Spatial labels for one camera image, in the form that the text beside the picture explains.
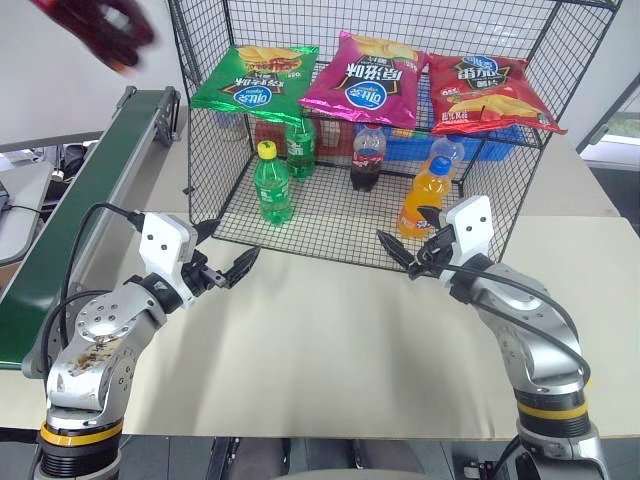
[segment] white table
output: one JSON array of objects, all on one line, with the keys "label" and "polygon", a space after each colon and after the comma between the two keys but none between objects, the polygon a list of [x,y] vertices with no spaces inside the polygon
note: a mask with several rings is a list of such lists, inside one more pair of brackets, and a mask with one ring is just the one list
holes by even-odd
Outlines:
[{"label": "white table", "polygon": [[[53,165],[34,163],[0,172],[0,181],[9,192],[7,205],[39,210],[47,192]],[[19,260],[29,249],[38,213],[12,208],[0,217],[0,265]]]},{"label": "white table", "polygon": [[[186,179],[176,181],[185,144],[172,147],[147,209],[186,212]],[[141,175],[137,185],[149,187]],[[563,188],[548,190],[556,180]],[[523,213],[505,261],[573,315],[601,433],[639,434],[640,242],[562,138],[547,149]],[[540,231],[547,241],[536,240]],[[220,268],[246,249],[201,247]],[[137,241],[120,281],[143,272],[136,252]],[[114,280],[103,272],[92,273],[101,286]],[[0,371],[0,391],[12,392],[0,395],[0,425],[39,428],[41,382]],[[492,334],[436,282],[262,251],[233,290],[205,294],[156,334],[136,370],[125,433],[504,439],[516,415]]]}]

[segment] yellow ring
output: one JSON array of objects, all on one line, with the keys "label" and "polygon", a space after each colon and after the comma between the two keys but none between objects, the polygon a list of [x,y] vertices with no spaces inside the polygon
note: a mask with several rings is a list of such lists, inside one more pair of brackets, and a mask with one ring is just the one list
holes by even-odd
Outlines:
[{"label": "yellow ring", "polygon": [[518,402],[518,410],[532,417],[544,418],[545,420],[571,420],[587,413],[587,403],[585,402],[571,410],[539,410]]},{"label": "yellow ring", "polygon": [[46,428],[46,423],[42,423],[40,429],[40,435],[42,438],[52,445],[58,445],[59,447],[79,447],[82,445],[90,445],[92,443],[98,443],[107,438],[111,438],[122,431],[122,421],[117,425],[103,430],[102,432],[90,433],[89,435],[78,435],[77,437],[67,437],[66,435],[57,435],[51,433]]}]

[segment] red chip bag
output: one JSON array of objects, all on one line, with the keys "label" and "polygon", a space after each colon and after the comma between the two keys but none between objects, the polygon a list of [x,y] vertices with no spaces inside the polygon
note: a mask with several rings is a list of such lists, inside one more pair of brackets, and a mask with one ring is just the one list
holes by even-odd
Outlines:
[{"label": "red chip bag", "polygon": [[433,133],[473,133],[527,125],[561,130],[524,75],[526,60],[428,55]]}]

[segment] black cable on table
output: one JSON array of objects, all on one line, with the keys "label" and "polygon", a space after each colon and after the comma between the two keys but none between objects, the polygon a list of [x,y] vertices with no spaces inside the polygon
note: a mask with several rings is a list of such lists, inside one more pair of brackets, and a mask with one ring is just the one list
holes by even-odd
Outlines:
[{"label": "black cable on table", "polygon": [[573,319],[571,318],[571,315],[569,315],[569,312],[567,312],[562,307],[562,305],[560,305],[558,302],[556,302],[553,298],[551,298],[548,295],[545,295],[542,292],[539,292],[535,288],[531,288],[531,287],[529,287],[527,285],[524,285],[524,284],[522,284],[520,282],[516,282],[515,280],[511,280],[510,278],[505,278],[505,277],[502,277],[500,275],[496,275],[496,274],[489,273],[489,272],[484,272],[482,270],[476,270],[474,268],[460,267],[458,265],[451,265],[451,264],[439,265],[437,263],[430,263],[429,265],[437,267],[437,268],[441,268],[443,270],[450,270],[452,272],[466,273],[468,275],[473,275],[473,276],[476,276],[476,277],[486,278],[487,280],[492,280],[492,281],[497,282],[497,283],[502,283],[504,285],[508,285],[510,287],[513,287],[513,288],[521,290],[521,291],[523,291],[525,293],[528,293],[529,295],[532,295],[532,296],[536,297],[537,299],[542,300],[544,303],[546,303],[551,308],[553,308],[556,312],[558,312],[558,314],[560,314],[560,316],[566,322],[566,324],[569,327],[569,329],[571,330],[571,332],[575,335],[576,340],[580,340],[580,338],[578,337],[578,329],[576,328],[576,324],[574,323]]},{"label": "black cable on table", "polygon": [[29,211],[37,213],[39,215],[42,215],[44,213],[42,210],[36,210],[35,208],[25,207],[24,205],[7,205],[2,209],[2,211],[6,212],[6,211],[9,211],[9,210],[13,210],[14,208],[20,208],[22,210],[29,210]]},{"label": "black cable on table", "polygon": [[477,307],[477,308],[479,308],[481,310],[484,310],[486,312],[489,312],[489,313],[491,313],[493,315],[496,315],[497,317],[500,317],[500,318],[502,318],[503,320],[506,320],[509,323],[513,323],[514,325],[522,328],[523,330],[531,332],[534,335],[538,335],[540,338],[546,340],[547,342],[549,342],[550,344],[552,344],[553,346],[555,346],[556,348],[561,350],[563,353],[565,353],[566,355],[571,357],[573,360],[575,360],[575,362],[578,365],[580,365],[580,367],[582,368],[582,377],[583,377],[583,381],[584,381],[585,385],[589,381],[589,378],[591,378],[591,367],[589,367],[589,364],[584,359],[584,357],[582,355],[580,355],[579,353],[577,353],[575,350],[573,350],[568,345],[566,345],[563,342],[561,342],[560,340],[558,340],[553,335],[550,335],[547,332],[544,332],[544,331],[540,330],[539,328],[534,327],[533,325],[530,325],[530,324],[528,324],[526,322],[523,322],[522,320],[517,319],[513,315],[509,315],[508,313],[504,313],[504,312],[502,312],[502,311],[500,311],[500,310],[498,310],[496,308],[490,307],[490,306],[485,305],[483,303],[471,302],[471,305],[473,305],[473,306],[475,306],[475,307]]},{"label": "black cable on table", "polygon": [[60,320],[59,320],[59,328],[60,328],[60,341],[62,342],[62,348],[66,347],[69,344],[69,337],[67,335],[67,324],[66,324],[66,303],[65,300],[67,295],[69,294],[69,283],[71,282],[71,271],[73,269],[73,264],[75,263],[76,255],[78,254],[78,249],[80,248],[80,241],[82,240],[82,235],[84,230],[87,228],[89,224],[89,220],[93,214],[100,210],[101,208],[111,210],[118,215],[122,215],[123,217],[129,219],[132,212],[124,210],[120,207],[116,207],[107,202],[95,203],[89,207],[89,209],[85,212],[82,220],[80,221],[80,227],[78,228],[78,232],[76,233],[76,237],[73,240],[73,246],[71,247],[71,253],[69,254],[69,258],[67,260],[67,267],[64,274],[64,279],[62,281],[62,289],[60,291],[60,304],[62,305],[62,310],[60,311]]},{"label": "black cable on table", "polygon": [[509,460],[509,457],[511,457],[513,452],[515,452],[519,446],[520,446],[520,437],[516,435],[511,439],[511,441],[507,444],[507,446],[504,447],[504,450],[502,451],[500,458],[498,459],[496,464],[493,466],[493,475],[491,475],[491,478],[489,478],[489,480],[494,480],[496,478],[496,476],[498,475],[498,472],[500,472],[505,462]]},{"label": "black cable on table", "polygon": [[36,444],[36,451],[33,452],[33,458],[31,459],[31,465],[29,465],[29,471],[27,472],[27,480],[33,480],[36,474],[36,468],[38,466],[38,462],[42,458],[42,447],[40,444]]},{"label": "black cable on table", "polygon": [[98,296],[105,293],[109,293],[110,290],[87,290],[85,292],[76,293],[61,301],[52,311],[47,315],[42,327],[42,338],[40,339],[40,363],[42,363],[42,375],[44,379],[44,393],[47,394],[47,378],[49,377],[49,337],[51,336],[51,329],[55,322],[56,316],[58,316],[67,304],[78,300],[83,297]]}]

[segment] green conveyor belt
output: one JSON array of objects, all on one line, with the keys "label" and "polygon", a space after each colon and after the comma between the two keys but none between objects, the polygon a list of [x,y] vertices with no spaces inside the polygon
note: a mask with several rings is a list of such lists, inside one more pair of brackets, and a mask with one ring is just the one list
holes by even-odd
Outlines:
[{"label": "green conveyor belt", "polygon": [[0,368],[19,369],[57,299],[82,215],[107,201],[160,103],[162,90],[137,91],[96,146],[0,303]]}]

